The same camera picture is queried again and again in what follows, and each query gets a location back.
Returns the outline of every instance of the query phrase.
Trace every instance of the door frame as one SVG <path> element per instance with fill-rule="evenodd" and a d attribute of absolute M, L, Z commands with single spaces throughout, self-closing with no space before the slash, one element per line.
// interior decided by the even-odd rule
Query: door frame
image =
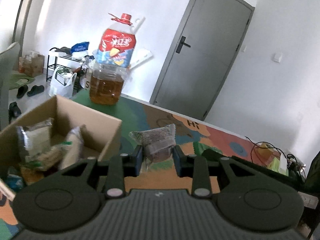
<path fill-rule="evenodd" d="M 250 4 L 248 4 L 247 2 L 245 2 L 244 0 L 236 0 L 236 1 L 238 1 L 241 4 L 243 4 L 249 10 L 251 10 L 251 13 L 250 13 L 250 16 L 249 16 L 249 21 L 248 21 L 248 23 L 247 23 L 247 25 L 246 25 L 246 27 L 244 29 L 244 32 L 243 32 L 242 37 L 241 37 L 241 40 L 239 42 L 239 46 L 238 46 L 238 48 L 237 48 L 237 50 L 236 50 L 236 52 L 235 52 L 235 54 L 234 54 L 234 56 L 233 56 L 233 58 L 232 58 L 232 60 L 230 62 L 230 65 L 229 65 L 229 67 L 227 69 L 227 72 L 224 75 L 224 77 L 223 77 L 223 79 L 221 81 L 221 84 L 218 87 L 217 92 L 213 96 L 213 99 L 211 100 L 211 102 L 209 104 L 209 108 L 206 110 L 206 112 L 205 112 L 205 114 L 204 114 L 204 116 L 202 118 L 202 121 L 206 118 L 206 116 L 207 116 L 208 112 L 210 111 L 213 103 L 215 102 L 216 98 L 218 97 L 218 95 L 219 95 L 219 93 L 220 93 L 220 91 L 221 91 L 221 89 L 223 87 L 224 82 L 227 79 L 227 76 L 228 76 L 228 74 L 230 72 L 230 69 L 231 69 L 231 67 L 232 67 L 232 65 L 233 65 L 233 63 L 234 63 L 234 61 L 235 61 L 235 59 L 236 59 L 236 57 L 237 57 L 237 55 L 238 55 L 238 53 L 240 51 L 240 48 L 242 46 L 242 42 L 243 42 L 244 37 L 245 37 L 245 35 L 247 33 L 247 30 L 248 30 L 248 27 L 250 25 L 250 22 L 251 22 L 251 19 L 252 19 L 252 15 L 253 15 L 253 12 L 254 12 L 254 7 L 251 6 Z M 173 40 L 172 40 L 172 43 L 171 43 L 171 46 L 169 48 L 167 57 L 165 58 L 164 64 L 163 64 L 162 69 L 160 71 L 160 74 L 158 76 L 158 80 L 156 82 L 155 88 L 153 89 L 153 92 L 152 92 L 152 95 L 151 95 L 151 98 L 150 98 L 150 101 L 149 101 L 150 104 L 156 105 L 156 97 L 158 96 L 160 87 L 161 87 L 162 82 L 164 80 L 164 77 L 165 77 L 165 75 L 167 73 L 167 70 L 169 68 L 170 62 L 171 62 L 171 60 L 172 60 L 172 58 L 173 58 L 173 56 L 175 54 L 177 46 L 178 46 L 178 44 L 180 42 L 180 39 L 181 39 L 181 36 L 182 36 L 182 32 L 183 32 L 184 27 L 185 27 L 185 25 L 186 25 L 186 23 L 187 23 L 187 21 L 189 19 L 191 10 L 193 9 L 193 6 L 194 6 L 195 3 L 196 3 L 196 0 L 190 0 L 188 5 L 187 5 L 187 8 L 186 8 L 186 10 L 185 10 L 185 12 L 184 12 L 184 14 L 182 16 L 181 22 L 180 22 L 180 24 L 178 26 L 178 29 L 176 31 L 176 34 L 175 34 Z"/>

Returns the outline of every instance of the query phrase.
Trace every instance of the white plastic bag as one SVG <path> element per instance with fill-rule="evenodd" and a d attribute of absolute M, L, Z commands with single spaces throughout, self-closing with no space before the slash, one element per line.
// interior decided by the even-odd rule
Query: white plastic bag
<path fill-rule="evenodd" d="M 73 86 L 75 85 L 77 73 L 73 73 L 73 75 L 68 79 L 66 85 L 60 83 L 56 79 L 56 72 L 60 70 L 59 67 L 57 67 L 54 72 L 50 83 L 50 90 L 49 90 L 49 96 L 55 96 L 60 95 L 66 98 L 71 98 L 73 93 Z"/>
<path fill-rule="evenodd" d="M 76 51 L 72 53 L 73 59 L 83 60 L 85 56 L 89 55 L 88 51 Z"/>

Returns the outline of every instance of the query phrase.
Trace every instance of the plastic bottle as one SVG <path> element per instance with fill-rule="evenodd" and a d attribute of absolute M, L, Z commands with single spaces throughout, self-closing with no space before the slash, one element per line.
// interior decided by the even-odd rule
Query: plastic bottle
<path fill-rule="evenodd" d="M 96 63 L 90 81 L 90 99 L 100 105 L 114 105 L 118 102 L 126 68 Z"/>
<path fill-rule="evenodd" d="M 90 82 L 90 99 L 101 105 L 118 102 L 126 69 L 129 66 L 136 38 L 132 32 L 131 15 L 113 16 L 116 21 L 103 34 L 96 53 L 96 65 Z"/>
<path fill-rule="evenodd" d="M 123 13 L 121 18 L 113 17 L 111 20 L 116 22 L 103 34 L 96 60 L 101 64 L 127 68 L 136 45 L 136 37 L 130 27 L 131 15 Z"/>

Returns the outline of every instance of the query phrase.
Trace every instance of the light switch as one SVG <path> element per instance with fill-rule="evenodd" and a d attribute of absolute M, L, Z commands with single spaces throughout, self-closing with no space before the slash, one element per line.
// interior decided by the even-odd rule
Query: light switch
<path fill-rule="evenodd" d="M 282 52 L 275 53 L 275 55 L 273 56 L 273 61 L 274 62 L 280 63 L 281 59 L 282 59 Z"/>

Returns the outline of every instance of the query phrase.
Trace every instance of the plastic bag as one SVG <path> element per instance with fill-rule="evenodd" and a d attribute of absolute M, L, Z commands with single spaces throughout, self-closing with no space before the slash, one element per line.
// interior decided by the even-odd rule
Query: plastic bag
<path fill-rule="evenodd" d="M 71 142 L 63 142 L 52 146 L 50 151 L 36 156 L 29 162 L 29 167 L 36 171 L 47 171 L 62 160 L 70 145 Z"/>
<path fill-rule="evenodd" d="M 5 183 L 15 192 L 24 188 L 23 178 L 18 176 L 18 171 L 14 167 L 9 167 Z"/>
<path fill-rule="evenodd" d="M 19 155 L 23 162 L 32 161 L 36 155 L 51 148 L 53 118 L 32 126 L 17 126 Z"/>
<path fill-rule="evenodd" d="M 61 95 L 66 98 L 71 98 L 76 77 L 77 73 L 70 72 L 68 68 L 62 66 L 57 67 L 53 72 L 49 96 Z"/>
<path fill-rule="evenodd" d="M 275 171 L 275 172 L 279 172 L 279 165 L 280 165 L 280 160 L 276 157 L 273 158 L 273 161 L 267 166 L 267 168 L 269 170 Z M 288 169 L 286 169 L 286 171 L 284 173 L 282 173 L 283 175 L 289 176 L 289 171 Z"/>
<path fill-rule="evenodd" d="M 89 42 L 81 42 L 71 47 L 72 57 L 75 59 L 83 59 L 88 55 Z"/>
<path fill-rule="evenodd" d="M 66 137 L 66 142 L 70 142 L 70 146 L 60 163 L 59 169 L 62 170 L 75 164 L 82 156 L 84 141 L 81 135 L 80 126 L 73 128 Z"/>
<path fill-rule="evenodd" d="M 80 51 L 86 51 L 88 50 L 89 48 L 89 42 L 88 41 L 85 41 L 85 42 L 81 42 L 81 43 L 77 43 L 75 45 L 73 45 L 71 47 L 71 53 L 74 53 L 74 52 L 80 52 Z"/>
<path fill-rule="evenodd" d="M 90 81 L 95 63 L 96 61 L 94 59 L 92 60 L 89 57 L 86 57 L 85 62 L 81 65 L 84 70 L 84 75 L 80 78 L 80 85 L 86 90 L 90 89 Z"/>
<path fill-rule="evenodd" d="M 143 154 L 146 158 L 157 163 L 170 157 L 171 149 L 176 145 L 175 133 L 175 124 L 169 124 L 152 130 L 130 132 L 129 136 L 143 146 Z"/>

